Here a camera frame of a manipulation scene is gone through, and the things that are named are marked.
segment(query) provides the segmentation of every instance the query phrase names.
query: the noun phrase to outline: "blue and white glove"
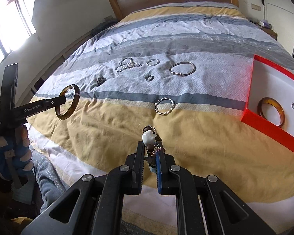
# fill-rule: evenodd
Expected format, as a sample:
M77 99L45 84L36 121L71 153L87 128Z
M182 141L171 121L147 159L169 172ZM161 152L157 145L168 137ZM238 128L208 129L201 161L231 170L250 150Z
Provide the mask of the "blue and white glove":
M13 141L15 141L15 139L13 140L12 138L16 137L16 135L0 137L0 177L4 180L12 180L12 176L5 160L4 152L12 149L14 150L15 156L13 157L13 166L17 174L21 177L30 173L34 165L30 160L32 152L28 149L29 138L27 127L25 125L20 126L15 129L15 132L20 135L20 139L18 140L19 142L16 141L18 142L16 146L13 145Z

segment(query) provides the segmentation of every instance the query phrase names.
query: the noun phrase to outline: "amber bangle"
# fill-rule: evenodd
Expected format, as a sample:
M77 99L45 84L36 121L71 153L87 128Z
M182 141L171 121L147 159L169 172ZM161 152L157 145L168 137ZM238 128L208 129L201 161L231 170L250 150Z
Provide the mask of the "amber bangle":
M55 107L55 113L57 114L57 117L60 118L61 120L65 120L65 119L69 118L73 114L73 112L76 110L78 102L80 101L80 96L81 96L80 89L75 84L68 85L65 89L62 90L62 92L60 93L59 96L64 96L70 89L73 89L73 88L74 88L74 98L73 98L73 101L72 101L70 108L66 111L66 113L61 115L60 106Z
M279 112L280 125L278 125L278 127L282 127L284 122L285 122L285 114L284 114L284 110L283 110L282 106L275 99L272 99L270 97L262 98L258 102L258 105L257 105L257 113L258 113L258 115L260 115L262 118L266 119L264 113L262 112L262 105L265 104L265 103L274 106L275 109Z

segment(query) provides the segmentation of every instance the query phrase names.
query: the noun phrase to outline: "white stripe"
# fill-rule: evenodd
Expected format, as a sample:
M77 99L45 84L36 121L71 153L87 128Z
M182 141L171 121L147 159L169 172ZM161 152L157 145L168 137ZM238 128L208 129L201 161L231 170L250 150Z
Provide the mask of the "white stripe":
M105 172L96 169L76 156L58 146L33 126L27 124L31 143L37 144L40 150L46 151L53 164L62 169L73 181L77 181L84 174L90 173L101 176ZM158 190L143 186L139 196L125 195L124 208L160 223L176 226L175 197L161 196ZM294 225L294 196L274 203L248 203L276 233L283 232Z
M143 37L176 35L182 33L207 33L207 34L229 34L243 38L251 38L260 42L271 42L282 48L282 46L271 36L259 28L244 25L233 25L210 20L162 22L140 26L131 30L112 34L100 38L91 47L86 47L84 53L98 48L107 47L112 43L119 44L128 40L137 40Z
M146 66L149 59L159 59L153 67ZM213 54L209 52L190 52L177 55L157 54L134 58L140 67L117 73L115 68L121 59L95 64L86 69L50 76L37 91L38 94L58 95L68 84L78 83L86 93L94 91L119 91L123 93L142 93L149 95L179 96L189 94L209 94L213 96L247 100L250 82L252 58L233 54ZM192 62L196 71L186 77L172 75L169 67L178 61ZM190 65L178 65L176 71L185 73L192 69ZM146 75L153 75L154 80L147 82ZM101 86L95 83L99 76L107 79Z

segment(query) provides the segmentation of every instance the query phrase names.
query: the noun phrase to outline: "silver bracelet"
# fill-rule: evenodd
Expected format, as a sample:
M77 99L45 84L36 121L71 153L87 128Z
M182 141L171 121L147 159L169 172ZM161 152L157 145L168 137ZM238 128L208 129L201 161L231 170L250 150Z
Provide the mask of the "silver bracelet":
M130 59L130 62L129 63L123 63L126 59ZM115 70L117 72L122 72L126 69L130 69L130 68L134 68L134 67L140 67L142 66L140 63L136 63L133 61L133 58L131 57L126 57L124 59L122 59L122 61L120 62L119 66L115 68Z
M191 65L193 66L193 70L192 70L191 72L189 72L189 73L186 73L186 74L177 73L177 72L174 72L174 71L171 70L173 67L175 67L175 66L177 66L177 65L180 65L180 64L191 64ZM173 75L179 75L179 76L183 77L183 76L188 76L188 75L191 75L192 73L194 73L194 72L196 71L196 66L195 66L192 62L178 62L178 63L172 65L172 66L169 68L169 71L170 71L171 73L173 73Z
M159 110L158 110L158 104L159 104L160 102L162 102L163 100L170 100L172 106L171 106L171 108L170 108L168 111L161 113L161 112L159 112ZM167 97L164 97L164 98L158 100L158 101L154 104L154 106L155 106L155 108L154 108L155 111L156 111L159 115L167 115L167 114L169 114L169 113L174 109L175 104L174 104L174 101L173 101L172 99L167 98Z
M159 60L159 59L156 59L156 58L153 58L153 59L148 60L148 61L146 62L146 65L147 65L147 66L150 66L150 67L153 67L153 66L157 65L158 63L160 63L160 60Z

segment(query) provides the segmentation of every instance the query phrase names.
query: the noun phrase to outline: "bed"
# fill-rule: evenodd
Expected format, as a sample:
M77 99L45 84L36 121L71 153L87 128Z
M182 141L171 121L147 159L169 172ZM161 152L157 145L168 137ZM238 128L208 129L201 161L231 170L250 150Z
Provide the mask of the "bed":
M238 0L110 3L120 22L79 47L32 99L55 97L69 84L81 90L69 119L59 120L54 110L28 119L31 145L59 176L49 179L68 188L86 173L107 174L135 152L143 127L151 124L178 165L202 177L216 174L277 233L291 228L294 153L240 118L253 55L293 73L294 59L245 18ZM137 66L123 70L118 66L127 57ZM147 66L150 59L159 64ZM196 71L171 74L170 66L182 61ZM146 81L147 75L154 80ZM99 77L106 81L96 86ZM166 116L154 109L163 97L176 104ZM68 95L62 109L71 101ZM175 197L158 194L156 175L145 165L142 194L124 197L123 234L177 234Z

